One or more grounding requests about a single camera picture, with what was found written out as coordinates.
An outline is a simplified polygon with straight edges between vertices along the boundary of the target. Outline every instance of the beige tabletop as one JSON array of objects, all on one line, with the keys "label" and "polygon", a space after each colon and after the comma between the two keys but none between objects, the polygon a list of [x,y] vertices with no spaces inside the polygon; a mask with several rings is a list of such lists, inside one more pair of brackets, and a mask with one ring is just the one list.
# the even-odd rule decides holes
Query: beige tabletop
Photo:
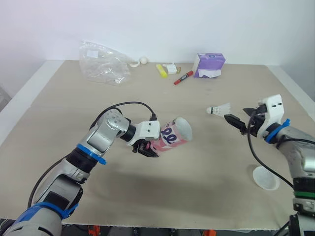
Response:
[{"label": "beige tabletop", "polygon": [[[191,64],[179,64],[182,74]],[[131,152],[117,139],[83,185],[79,207],[67,223],[198,229],[275,229],[292,210],[292,190],[283,182],[276,191],[252,179],[257,162],[246,137],[223,118],[209,115],[211,105],[230,102],[245,122],[244,107],[281,94],[284,118],[315,133],[312,119],[262,65],[223,67],[217,79],[179,75],[163,79],[153,63],[131,68],[133,79],[122,86],[86,81],[77,61],[66,61],[42,90],[0,147],[0,217],[17,218],[26,208],[39,176],[70,153],[93,119],[106,107],[124,101],[149,104],[161,124],[181,116],[192,126],[193,140],[159,158]],[[150,113],[139,105],[121,107],[134,123]],[[290,179],[287,162],[273,146],[253,138],[258,156]]]}]

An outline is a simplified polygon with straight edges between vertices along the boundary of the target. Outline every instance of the plastic bag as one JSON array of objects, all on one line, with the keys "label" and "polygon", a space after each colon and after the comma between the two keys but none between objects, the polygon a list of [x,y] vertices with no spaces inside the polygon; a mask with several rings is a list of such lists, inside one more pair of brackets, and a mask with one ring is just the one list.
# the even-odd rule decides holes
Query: plastic bag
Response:
[{"label": "plastic bag", "polygon": [[132,59],[105,46],[82,42],[80,68],[89,81],[119,85],[131,79],[128,64]]}]

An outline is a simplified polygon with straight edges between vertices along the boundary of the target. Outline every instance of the pink cup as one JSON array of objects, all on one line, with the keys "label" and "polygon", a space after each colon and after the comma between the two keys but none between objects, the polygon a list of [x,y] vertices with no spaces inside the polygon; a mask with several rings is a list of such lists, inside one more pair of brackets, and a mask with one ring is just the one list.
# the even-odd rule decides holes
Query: pink cup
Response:
[{"label": "pink cup", "polygon": [[191,126],[187,120],[177,117],[161,128],[158,140],[151,141],[151,148],[157,152],[167,151],[192,140]]}]

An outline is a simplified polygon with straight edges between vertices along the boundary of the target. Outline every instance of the blue cable tie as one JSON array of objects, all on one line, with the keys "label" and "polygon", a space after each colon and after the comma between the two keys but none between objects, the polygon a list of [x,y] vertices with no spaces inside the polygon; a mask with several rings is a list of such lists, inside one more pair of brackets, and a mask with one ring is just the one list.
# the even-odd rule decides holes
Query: blue cable tie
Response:
[{"label": "blue cable tie", "polygon": [[94,152],[91,152],[88,148],[83,146],[82,144],[78,144],[77,148],[79,148],[81,151],[85,152],[90,157],[94,158],[96,161],[98,161],[102,165],[106,165],[105,159],[101,158],[100,156],[96,155]]},{"label": "blue cable tie", "polygon": [[32,207],[35,207],[35,206],[45,206],[45,207],[49,207],[51,208],[52,210],[55,210],[61,217],[62,219],[67,219],[69,216],[70,216],[70,213],[73,212],[76,207],[78,206],[79,204],[76,204],[74,205],[73,207],[71,207],[70,209],[68,210],[62,210],[61,208],[59,208],[58,206],[56,206],[55,204],[52,204],[52,203],[47,203],[47,202],[41,202],[41,203],[36,203],[34,204]]},{"label": "blue cable tie", "polygon": [[286,119],[286,121],[283,122],[282,125],[278,126],[276,129],[274,129],[272,132],[270,132],[270,133],[267,135],[265,141],[266,141],[267,143],[270,143],[270,140],[271,140],[274,136],[276,136],[276,134],[277,134],[280,130],[282,130],[283,128],[285,128],[285,127],[287,127],[287,126],[290,126],[290,119]]}]

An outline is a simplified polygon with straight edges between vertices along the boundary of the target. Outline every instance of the tissue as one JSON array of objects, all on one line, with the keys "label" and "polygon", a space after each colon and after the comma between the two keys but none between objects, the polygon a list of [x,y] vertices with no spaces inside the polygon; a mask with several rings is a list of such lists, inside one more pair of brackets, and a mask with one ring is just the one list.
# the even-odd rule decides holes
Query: tissue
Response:
[{"label": "tissue", "polygon": [[213,78],[221,75],[225,58],[221,53],[198,53],[192,70],[194,77]]}]

